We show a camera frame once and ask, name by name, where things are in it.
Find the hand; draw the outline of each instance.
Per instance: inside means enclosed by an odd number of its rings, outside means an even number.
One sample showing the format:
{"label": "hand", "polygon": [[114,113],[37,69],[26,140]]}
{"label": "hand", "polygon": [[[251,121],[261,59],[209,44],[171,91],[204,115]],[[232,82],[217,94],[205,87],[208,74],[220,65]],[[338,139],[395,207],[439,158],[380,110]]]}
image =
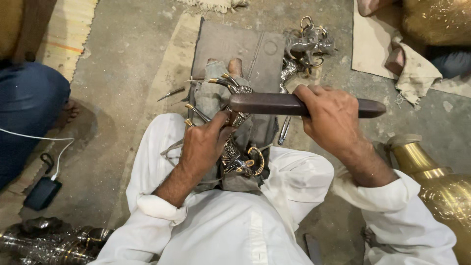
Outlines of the hand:
{"label": "hand", "polygon": [[187,129],[179,163],[152,194],[175,207],[183,204],[191,190],[216,164],[229,135],[237,129],[225,126],[230,114],[220,111],[212,121]]}
{"label": "hand", "polygon": [[359,185],[381,187],[398,178],[363,136],[355,97],[316,85],[299,85],[293,94],[308,107],[310,117],[302,117],[304,132],[337,157]]}
{"label": "hand", "polygon": [[237,129],[224,127],[230,114],[229,111],[220,111],[212,121],[187,129],[179,165],[198,182],[218,161],[229,135]]}
{"label": "hand", "polygon": [[293,92],[308,107],[304,132],[320,147],[342,159],[367,141],[358,125],[358,100],[345,91],[299,85]]}

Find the black handle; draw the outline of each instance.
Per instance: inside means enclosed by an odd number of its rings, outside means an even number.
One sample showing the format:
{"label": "black handle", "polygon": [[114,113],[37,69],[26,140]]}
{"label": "black handle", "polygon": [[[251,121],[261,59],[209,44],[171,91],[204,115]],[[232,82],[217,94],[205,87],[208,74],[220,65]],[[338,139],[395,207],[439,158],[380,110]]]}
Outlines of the black handle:
{"label": "black handle", "polygon": [[[375,118],[386,106],[370,99],[358,99],[358,117]],[[233,111],[252,114],[309,116],[308,108],[296,95],[274,93],[234,94],[229,106]]]}

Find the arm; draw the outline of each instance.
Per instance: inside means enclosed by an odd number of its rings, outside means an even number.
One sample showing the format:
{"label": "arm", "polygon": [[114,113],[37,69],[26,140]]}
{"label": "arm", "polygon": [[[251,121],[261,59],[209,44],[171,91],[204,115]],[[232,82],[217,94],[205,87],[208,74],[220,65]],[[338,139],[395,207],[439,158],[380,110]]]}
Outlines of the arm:
{"label": "arm", "polygon": [[216,163],[235,130],[225,126],[227,118],[229,113],[218,112],[211,122],[188,128],[179,163],[156,190],[137,200],[137,210],[91,264],[144,265],[163,252],[173,226],[186,217],[185,199]]}
{"label": "arm", "polygon": [[294,94],[309,109],[304,131],[349,172],[334,179],[333,191],[362,209],[366,224],[383,244],[367,253],[371,264],[457,264],[452,251],[456,237],[419,199],[420,185],[389,168],[363,136],[357,100],[314,85],[300,85]]}

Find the brass pot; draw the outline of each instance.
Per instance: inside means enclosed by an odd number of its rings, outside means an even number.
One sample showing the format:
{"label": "brass pot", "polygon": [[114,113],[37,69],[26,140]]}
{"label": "brass pot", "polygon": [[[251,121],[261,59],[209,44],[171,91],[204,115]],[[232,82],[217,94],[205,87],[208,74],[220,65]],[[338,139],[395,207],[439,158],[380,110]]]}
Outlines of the brass pot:
{"label": "brass pot", "polygon": [[471,179],[455,174],[448,166],[439,166],[420,146],[421,136],[405,134],[389,139],[387,145],[399,170],[421,186],[420,199],[435,219],[456,235],[453,247],[459,264],[471,265]]}

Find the polished brass neck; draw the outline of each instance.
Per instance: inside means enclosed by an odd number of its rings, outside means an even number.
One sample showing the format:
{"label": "polished brass neck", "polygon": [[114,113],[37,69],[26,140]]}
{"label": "polished brass neck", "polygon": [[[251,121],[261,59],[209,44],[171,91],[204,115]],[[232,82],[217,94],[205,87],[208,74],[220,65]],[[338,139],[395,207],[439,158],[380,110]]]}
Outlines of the polished brass neck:
{"label": "polished brass neck", "polygon": [[417,142],[396,146],[392,150],[400,171],[415,180],[436,178],[453,173],[450,167],[440,167]]}

